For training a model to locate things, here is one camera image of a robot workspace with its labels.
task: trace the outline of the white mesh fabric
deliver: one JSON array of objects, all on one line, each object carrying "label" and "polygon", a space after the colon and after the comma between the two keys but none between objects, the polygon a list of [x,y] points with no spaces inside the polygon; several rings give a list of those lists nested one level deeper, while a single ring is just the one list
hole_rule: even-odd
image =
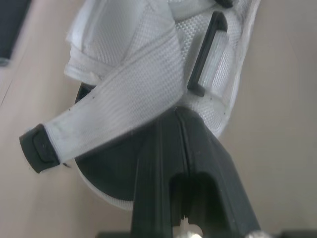
[{"label": "white mesh fabric", "polygon": [[184,34],[182,56],[184,81],[187,84],[212,13],[215,10],[222,11],[226,17],[229,44],[223,52],[219,65],[214,61],[210,63],[212,65],[210,65],[209,74],[214,74],[214,77],[210,80],[200,79],[205,83],[206,95],[201,98],[188,92],[178,103],[198,112],[215,136],[222,133],[235,102],[241,68],[259,3],[260,0],[236,0],[233,8],[222,9],[215,6],[176,23],[177,30],[181,30]]}]

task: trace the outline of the white mesh strap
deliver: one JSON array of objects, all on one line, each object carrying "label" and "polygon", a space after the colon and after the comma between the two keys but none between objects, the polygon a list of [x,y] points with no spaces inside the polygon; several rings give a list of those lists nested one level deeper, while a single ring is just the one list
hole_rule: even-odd
[{"label": "white mesh strap", "polygon": [[182,79],[172,26],[84,99],[44,124],[58,159],[65,162],[155,119],[182,96]]}]

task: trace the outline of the black plastic tip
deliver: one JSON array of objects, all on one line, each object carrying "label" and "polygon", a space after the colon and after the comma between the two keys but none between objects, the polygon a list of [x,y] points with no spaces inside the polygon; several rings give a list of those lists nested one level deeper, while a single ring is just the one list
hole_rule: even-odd
[{"label": "black plastic tip", "polygon": [[39,173],[59,165],[57,154],[42,124],[21,136],[20,144],[35,172]]}]

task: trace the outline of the beige floor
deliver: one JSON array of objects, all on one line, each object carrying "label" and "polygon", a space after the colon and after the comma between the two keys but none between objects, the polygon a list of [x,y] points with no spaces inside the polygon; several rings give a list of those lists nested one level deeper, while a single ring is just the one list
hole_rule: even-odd
[{"label": "beige floor", "polygon": [[[74,103],[64,41],[82,0],[34,1],[14,59],[0,69],[0,236],[91,238],[131,214],[93,194],[76,169],[35,174],[18,138]],[[317,228],[317,2],[263,0],[221,141],[262,228]]]}]

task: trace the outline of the black plastic buckle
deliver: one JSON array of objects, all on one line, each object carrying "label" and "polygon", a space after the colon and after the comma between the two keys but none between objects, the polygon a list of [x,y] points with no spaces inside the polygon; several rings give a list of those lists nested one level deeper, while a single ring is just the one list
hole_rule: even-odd
[{"label": "black plastic buckle", "polygon": [[216,31],[226,32],[227,29],[228,24],[224,14],[222,12],[215,11],[212,14],[202,47],[200,48],[193,72],[187,84],[187,89],[199,97],[203,97],[205,95],[205,88],[199,85],[198,82],[202,74]]},{"label": "black plastic buckle", "polygon": [[60,164],[42,124],[21,136],[20,144],[27,161],[35,172],[39,173]]}]

